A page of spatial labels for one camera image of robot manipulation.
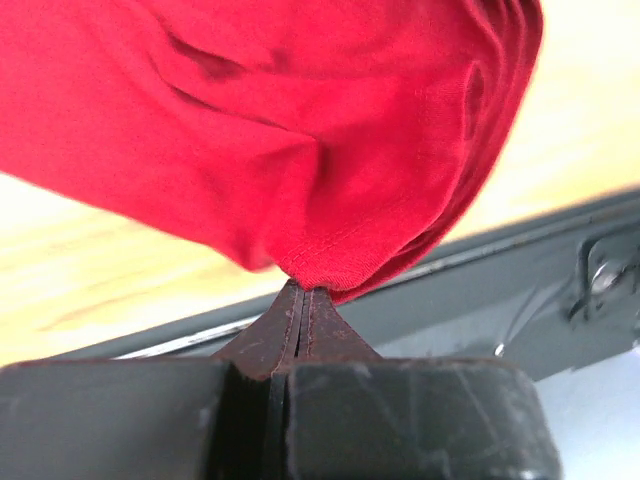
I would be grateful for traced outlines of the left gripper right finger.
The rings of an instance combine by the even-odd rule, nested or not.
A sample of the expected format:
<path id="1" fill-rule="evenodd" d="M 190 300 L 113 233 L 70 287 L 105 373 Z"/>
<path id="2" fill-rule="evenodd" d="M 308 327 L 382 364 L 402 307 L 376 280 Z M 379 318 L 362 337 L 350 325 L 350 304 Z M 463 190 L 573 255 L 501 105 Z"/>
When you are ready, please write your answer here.
<path id="1" fill-rule="evenodd" d="M 384 359 L 302 293 L 287 378 L 289 479 L 559 479 L 534 385 L 492 359 Z"/>

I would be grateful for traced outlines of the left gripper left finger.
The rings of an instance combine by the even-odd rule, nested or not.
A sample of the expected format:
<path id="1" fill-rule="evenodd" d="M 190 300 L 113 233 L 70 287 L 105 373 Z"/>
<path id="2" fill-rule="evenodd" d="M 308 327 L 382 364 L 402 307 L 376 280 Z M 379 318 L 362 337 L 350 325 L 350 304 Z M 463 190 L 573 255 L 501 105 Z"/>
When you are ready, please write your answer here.
<path id="1" fill-rule="evenodd" d="M 40 360 L 1 371 L 5 479 L 276 479 L 303 290 L 210 357 Z"/>

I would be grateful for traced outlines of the red t shirt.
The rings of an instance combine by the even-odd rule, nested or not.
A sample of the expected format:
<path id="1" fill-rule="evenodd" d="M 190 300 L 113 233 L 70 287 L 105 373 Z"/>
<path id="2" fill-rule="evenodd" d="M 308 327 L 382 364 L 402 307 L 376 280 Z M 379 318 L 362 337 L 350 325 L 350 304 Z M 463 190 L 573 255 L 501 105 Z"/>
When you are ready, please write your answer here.
<path id="1" fill-rule="evenodd" d="M 334 301 L 490 175 L 536 1 L 5 1 L 1 169 Z"/>

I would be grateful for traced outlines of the aluminium frame rail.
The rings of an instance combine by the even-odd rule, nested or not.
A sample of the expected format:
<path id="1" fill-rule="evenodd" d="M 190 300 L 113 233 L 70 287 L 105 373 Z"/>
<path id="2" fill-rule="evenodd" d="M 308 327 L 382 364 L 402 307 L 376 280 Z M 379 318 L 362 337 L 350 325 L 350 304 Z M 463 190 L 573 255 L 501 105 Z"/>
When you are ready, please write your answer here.
<path id="1" fill-rule="evenodd" d="M 440 247 L 339 307 L 286 288 L 62 355 L 217 355 L 254 378 L 306 366 L 470 360 L 536 381 L 639 387 L 639 195 L 631 191 Z"/>

